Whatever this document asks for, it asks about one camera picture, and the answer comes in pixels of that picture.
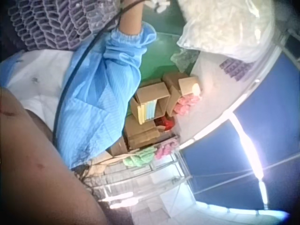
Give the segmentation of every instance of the green cloth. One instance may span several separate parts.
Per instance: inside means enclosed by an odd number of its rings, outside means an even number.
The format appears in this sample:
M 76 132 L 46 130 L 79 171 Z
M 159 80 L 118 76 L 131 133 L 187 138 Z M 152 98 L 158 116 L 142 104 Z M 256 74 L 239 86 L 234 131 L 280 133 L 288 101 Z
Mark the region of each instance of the green cloth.
M 140 152 L 137 152 L 134 156 L 127 157 L 123 159 L 123 163 L 125 166 L 129 167 L 141 167 L 145 164 L 150 163 L 155 156 L 155 152 L 157 148 L 155 147 L 148 147 Z

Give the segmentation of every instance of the open cardboard box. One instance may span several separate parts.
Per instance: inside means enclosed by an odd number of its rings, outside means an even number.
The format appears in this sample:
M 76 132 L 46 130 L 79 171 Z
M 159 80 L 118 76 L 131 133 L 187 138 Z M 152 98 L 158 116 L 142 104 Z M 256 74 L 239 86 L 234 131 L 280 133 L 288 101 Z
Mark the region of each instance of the open cardboard box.
M 163 76 L 163 81 L 171 94 L 166 108 L 166 112 L 170 117 L 176 115 L 173 109 L 180 97 L 192 93 L 195 94 L 195 92 L 199 92 L 200 94 L 198 77 L 190 77 L 184 73 L 174 72 L 165 74 Z
M 154 121 L 150 120 L 140 125 L 133 115 L 126 118 L 125 134 L 132 150 L 155 143 L 160 136 Z
M 143 82 L 136 91 L 136 94 L 130 100 L 131 112 L 135 119 L 139 121 L 138 108 L 149 101 L 157 100 L 154 118 L 146 120 L 145 122 L 163 117 L 166 112 L 169 98 L 170 93 L 165 83 L 161 82 L 160 79 Z

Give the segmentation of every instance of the brown box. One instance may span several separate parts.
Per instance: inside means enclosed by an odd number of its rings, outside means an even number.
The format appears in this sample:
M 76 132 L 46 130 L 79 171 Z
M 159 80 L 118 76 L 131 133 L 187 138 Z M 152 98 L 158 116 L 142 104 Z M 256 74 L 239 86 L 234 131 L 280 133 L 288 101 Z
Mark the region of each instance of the brown box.
M 119 156 L 128 153 L 123 136 L 107 150 L 112 156 Z
M 160 135 L 154 121 L 151 120 L 140 125 L 133 115 L 126 118 L 125 133 L 132 150 L 155 143 Z
M 169 98 L 170 93 L 165 83 L 161 82 L 161 80 L 155 79 L 141 83 L 140 88 L 136 91 L 135 96 L 130 100 L 131 112 L 135 119 L 139 121 L 138 107 L 149 101 L 157 99 L 154 118 L 147 121 L 163 117 L 166 112 Z
M 180 97 L 193 93 L 193 88 L 195 88 L 196 84 L 200 88 L 197 77 L 190 77 L 187 74 L 179 72 L 165 74 L 163 81 L 171 94 L 166 108 L 166 112 L 170 117 L 175 115 L 173 109 Z

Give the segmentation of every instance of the purple mesh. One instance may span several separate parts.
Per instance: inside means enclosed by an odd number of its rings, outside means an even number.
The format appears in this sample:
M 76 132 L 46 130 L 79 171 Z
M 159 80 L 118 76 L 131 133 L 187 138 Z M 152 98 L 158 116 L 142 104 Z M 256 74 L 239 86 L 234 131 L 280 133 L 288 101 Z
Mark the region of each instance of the purple mesh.
M 75 50 L 119 9 L 120 0 L 10 0 L 8 16 L 20 38 L 12 42 L 22 41 L 30 51 Z

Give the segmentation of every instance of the wire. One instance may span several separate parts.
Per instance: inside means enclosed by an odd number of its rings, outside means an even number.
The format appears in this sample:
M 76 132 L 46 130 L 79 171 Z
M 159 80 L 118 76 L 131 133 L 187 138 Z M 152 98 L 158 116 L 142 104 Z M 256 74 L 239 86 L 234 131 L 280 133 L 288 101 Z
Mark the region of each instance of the wire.
M 77 74 L 80 66 L 82 65 L 83 61 L 85 60 L 86 56 L 89 54 L 89 52 L 92 50 L 92 48 L 94 47 L 94 45 L 97 43 L 97 41 L 101 38 L 101 36 L 108 30 L 108 28 L 110 26 L 113 25 L 114 21 L 116 19 L 118 19 L 121 15 L 123 15 L 124 13 L 126 13 L 127 11 L 129 11 L 130 9 L 132 9 L 134 6 L 136 6 L 139 3 L 142 3 L 145 0 L 137 0 L 134 3 L 131 3 L 130 5 L 128 5 L 127 7 L 125 7 L 124 9 L 121 9 L 120 12 L 117 13 L 117 15 L 115 15 L 99 32 L 98 34 L 95 36 L 95 38 L 91 41 L 91 43 L 89 44 L 89 46 L 86 48 L 86 50 L 83 52 L 81 58 L 79 59 L 78 63 L 76 64 L 76 66 L 74 67 L 74 70 L 72 71 L 62 93 L 60 96 L 60 100 L 58 102 L 57 105 L 57 110 L 56 110 L 56 114 L 55 114 L 55 119 L 54 119 L 54 127 L 53 127 L 53 138 L 52 138 L 52 142 L 53 145 L 57 148 L 57 138 L 56 138 L 56 133 L 57 133 L 57 128 L 58 128 L 58 121 L 59 121 L 59 116 L 60 116 L 60 112 L 62 109 L 62 105 L 64 103 L 64 100 L 66 98 L 67 92 L 69 87 L 71 86 L 71 83 L 75 77 L 75 75 Z

